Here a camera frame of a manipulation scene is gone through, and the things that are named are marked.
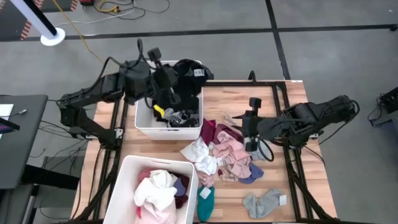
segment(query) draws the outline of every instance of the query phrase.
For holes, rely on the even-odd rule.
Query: wooden tabletop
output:
[[[287,93],[291,105],[307,102],[304,85],[301,81],[286,81]],[[215,119],[217,123],[222,123],[224,115],[230,116],[243,114],[245,110],[250,110],[249,98],[258,97],[262,99],[262,107],[259,109],[259,116],[276,116],[274,97],[271,87],[204,87],[205,118]],[[279,92],[280,104],[283,105],[282,92]],[[119,108],[118,123],[120,122],[121,108]],[[94,120],[105,128],[109,127],[112,116],[113,104],[98,103]],[[182,156],[180,150],[187,146],[191,141],[152,141],[142,132],[134,127],[135,107],[130,106],[127,114],[126,132],[124,134],[121,161],[128,155],[156,157],[178,161],[187,161]],[[318,141],[309,141],[308,147],[320,154]],[[100,145],[97,141],[88,144],[83,170],[81,173],[81,201],[77,214],[87,206],[93,179],[93,168],[96,155]],[[264,176],[257,179],[252,184],[240,182],[223,182],[215,175],[215,209],[211,214],[209,222],[291,222],[295,221],[293,205],[290,197],[290,188],[287,171],[285,168],[284,153],[281,147],[271,145],[275,154],[273,162],[253,161],[255,165],[263,169]],[[94,196],[100,179],[101,166],[103,163],[104,150],[100,152],[98,165],[96,167],[95,181],[93,187]],[[331,197],[328,178],[322,162],[306,149],[302,151],[302,162],[307,180],[307,186],[317,202],[331,216],[336,217],[336,210]],[[250,193],[257,197],[264,195],[269,189],[279,189],[282,194],[287,195],[287,205],[276,208],[268,216],[261,220],[253,220],[249,217],[248,211],[243,207],[243,198]],[[78,192],[73,206],[76,209]],[[302,217],[305,217],[305,208],[302,194],[297,188],[298,199]],[[101,215],[104,217],[106,211],[106,199],[108,194],[103,197],[101,203]]]

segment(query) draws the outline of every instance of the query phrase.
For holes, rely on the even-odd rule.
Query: white plastic bin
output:
[[[162,61],[162,63],[168,63],[172,66],[177,63],[177,61]],[[199,127],[168,128],[165,122],[156,121],[156,118],[153,116],[153,110],[146,106],[144,99],[139,100],[136,104],[134,125],[152,140],[195,140],[199,138],[201,126],[203,124],[203,88],[197,97],[199,98]],[[148,104],[151,105],[152,99],[147,100]]]
[[[177,209],[176,224],[193,223],[198,191],[198,176],[193,164],[150,157],[126,156],[114,186],[104,224],[134,224],[134,220],[138,218],[134,192],[138,187],[138,175],[144,168],[164,169],[190,178],[187,190],[188,201],[182,208]]]

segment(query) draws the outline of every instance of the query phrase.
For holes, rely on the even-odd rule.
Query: black desk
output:
[[[34,184],[77,189],[77,177],[26,164],[47,99],[46,95],[0,96],[0,104],[14,105],[11,114],[27,110],[9,118],[20,130],[3,134],[0,139],[0,189],[7,189],[0,198],[0,223],[22,222],[30,196],[37,193],[38,186]]]
[[[0,189],[14,189],[20,183],[44,184],[75,190],[79,179],[27,165],[48,97],[46,95],[0,96],[0,104],[13,104],[11,114],[26,109],[9,121],[19,131],[3,134],[0,139]]]

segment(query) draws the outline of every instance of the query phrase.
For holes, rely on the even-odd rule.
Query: white pole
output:
[[[54,46],[65,39],[65,31],[54,28],[33,0],[11,0],[11,2],[42,34],[40,40],[44,45]]]

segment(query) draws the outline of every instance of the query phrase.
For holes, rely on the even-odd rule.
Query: gray floor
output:
[[[136,21],[110,19],[91,25],[79,24],[82,34],[158,32],[201,29],[270,27],[264,1],[170,0],[164,14],[147,14]],[[161,10],[158,1],[139,0],[137,5]],[[398,2],[394,0],[272,0],[279,27],[353,26],[398,22]],[[97,12],[78,7],[68,12],[72,20],[103,18]],[[59,13],[46,16],[54,23],[65,22]],[[75,35],[69,26],[63,26]],[[38,35],[32,29],[30,36]],[[361,112],[336,136],[322,145],[326,171],[338,216],[343,220],[396,223],[398,219],[398,133],[389,126],[372,128],[366,121],[375,99],[398,86],[398,32],[354,30],[293,32],[280,34],[294,80],[303,80],[309,100],[316,103],[346,94],[361,105]],[[250,70],[258,78],[283,79],[272,34],[223,34],[180,37],[146,37],[144,48],[159,47],[164,60],[201,60],[217,79],[246,79]],[[136,58],[136,39],[87,40],[101,58]],[[100,64],[80,40],[66,40],[57,47],[38,42],[0,43],[1,94],[45,93],[57,99],[88,86],[97,76]],[[44,120],[59,121],[55,105],[48,103]],[[329,126],[325,136],[338,126]],[[46,156],[73,144],[39,133],[32,155],[45,147]],[[43,157],[29,160],[41,165]],[[47,214],[62,217],[67,208],[52,208]],[[36,223],[50,222],[37,214]]]

